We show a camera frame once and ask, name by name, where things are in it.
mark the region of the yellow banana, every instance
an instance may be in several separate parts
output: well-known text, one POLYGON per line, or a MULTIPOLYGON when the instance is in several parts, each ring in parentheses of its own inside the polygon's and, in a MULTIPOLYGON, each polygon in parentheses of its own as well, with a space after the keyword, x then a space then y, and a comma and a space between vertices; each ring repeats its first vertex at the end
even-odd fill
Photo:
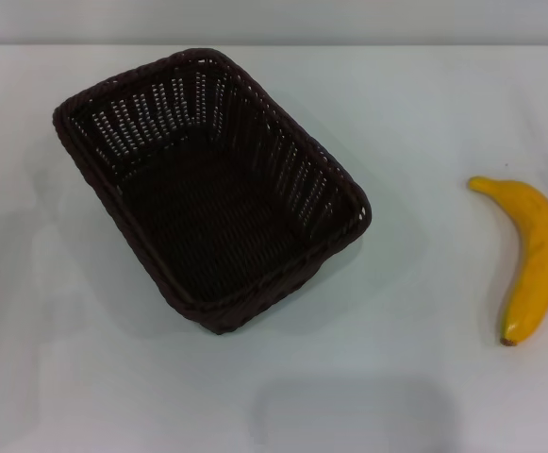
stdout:
POLYGON ((519 181, 475 176, 469 188, 500 205, 521 236, 521 273, 508 299, 501 337, 502 344, 514 346, 536 330, 548 311, 548 199, 519 181))

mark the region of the banana tip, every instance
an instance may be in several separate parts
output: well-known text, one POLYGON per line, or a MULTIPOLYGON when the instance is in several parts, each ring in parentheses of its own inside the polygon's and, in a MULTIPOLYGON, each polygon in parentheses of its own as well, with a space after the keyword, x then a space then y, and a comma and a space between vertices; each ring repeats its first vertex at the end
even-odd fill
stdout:
POLYGON ((491 190, 493 179, 483 176, 473 176, 469 179, 468 185, 472 191, 487 193, 491 190))
POLYGON ((503 346, 516 346, 517 344, 513 342, 512 340, 509 340, 507 338, 502 337, 500 339, 500 344, 503 346))

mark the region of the basket rim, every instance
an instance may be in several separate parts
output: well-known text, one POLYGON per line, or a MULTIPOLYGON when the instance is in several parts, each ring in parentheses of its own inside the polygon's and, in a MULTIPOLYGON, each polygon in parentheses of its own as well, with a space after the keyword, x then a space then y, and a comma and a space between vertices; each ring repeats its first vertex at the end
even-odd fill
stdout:
MULTIPOLYGON (((222 52, 211 48, 191 48, 181 52, 176 52, 169 57, 159 59, 157 61, 144 64, 136 69, 131 69, 122 72, 118 75, 111 76, 102 82, 99 82, 92 87, 89 87, 78 94, 75 94, 66 99, 53 114, 53 124, 56 128, 60 141, 64 148, 72 155, 73 158, 82 159, 84 163, 82 173, 85 171, 91 172, 92 181, 98 184, 93 188, 104 191, 104 195, 112 202, 122 220, 130 225, 130 232, 136 236, 136 246, 140 247, 147 255, 147 258, 158 268, 158 272, 166 279, 167 286, 174 290, 174 296, 185 307, 185 310, 199 311, 202 313, 213 312, 221 308, 233 304, 236 300, 242 299, 255 290, 272 283, 283 275, 295 272, 301 265, 307 265, 310 260, 324 262, 330 256, 340 252, 349 243, 357 239, 368 228, 372 221, 372 210, 365 192, 355 183, 347 171, 337 162, 337 160, 328 153, 328 151, 311 137, 292 117, 283 110, 272 97, 237 63, 231 60, 222 52), (348 196, 353 204, 355 211, 353 216, 337 231, 330 234, 327 238, 312 245, 304 253, 298 255, 292 260, 289 260, 284 266, 278 267, 273 271, 261 276, 257 280, 250 282, 246 286, 240 288, 232 294, 228 294, 221 299, 215 301, 205 301, 191 295, 181 285, 174 274, 170 271, 160 254, 152 246, 150 239, 143 233, 141 225, 135 221, 134 216, 122 202, 116 188, 109 182, 103 170, 99 167, 91 152, 86 149, 86 146, 81 142, 75 134, 70 133, 72 122, 69 114, 75 110, 85 106, 93 98, 99 98, 109 93, 119 92, 126 86, 140 82, 149 76, 156 75, 163 70, 174 68, 176 65, 194 59, 213 59, 230 76, 236 76, 235 82, 242 90, 242 93, 251 98, 253 102, 258 103, 265 111, 266 116, 277 122, 282 129, 288 130, 292 140, 297 145, 302 145, 306 153, 315 161, 319 162, 324 169, 327 170, 326 176, 340 187, 348 196)), ((149 274, 152 274, 151 269, 147 269, 149 274)))

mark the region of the dark brown wicker basket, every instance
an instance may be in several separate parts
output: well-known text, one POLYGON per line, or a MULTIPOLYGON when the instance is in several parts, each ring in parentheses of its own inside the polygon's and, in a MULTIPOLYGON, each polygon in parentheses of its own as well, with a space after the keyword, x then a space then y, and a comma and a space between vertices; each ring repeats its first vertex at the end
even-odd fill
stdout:
POLYGON ((54 125, 167 302, 215 333, 300 288, 371 221, 343 168, 212 49, 105 80, 54 125))

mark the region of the white table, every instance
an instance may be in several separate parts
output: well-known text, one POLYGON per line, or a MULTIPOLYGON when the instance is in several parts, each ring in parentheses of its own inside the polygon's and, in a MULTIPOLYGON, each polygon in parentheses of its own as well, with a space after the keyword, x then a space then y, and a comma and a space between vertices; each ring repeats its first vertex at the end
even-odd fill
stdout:
POLYGON ((374 220, 218 337, 166 305, 51 112, 172 46, 0 46, 0 452, 548 453, 548 316, 504 348, 518 237, 465 188, 548 194, 548 47, 222 47, 374 220))

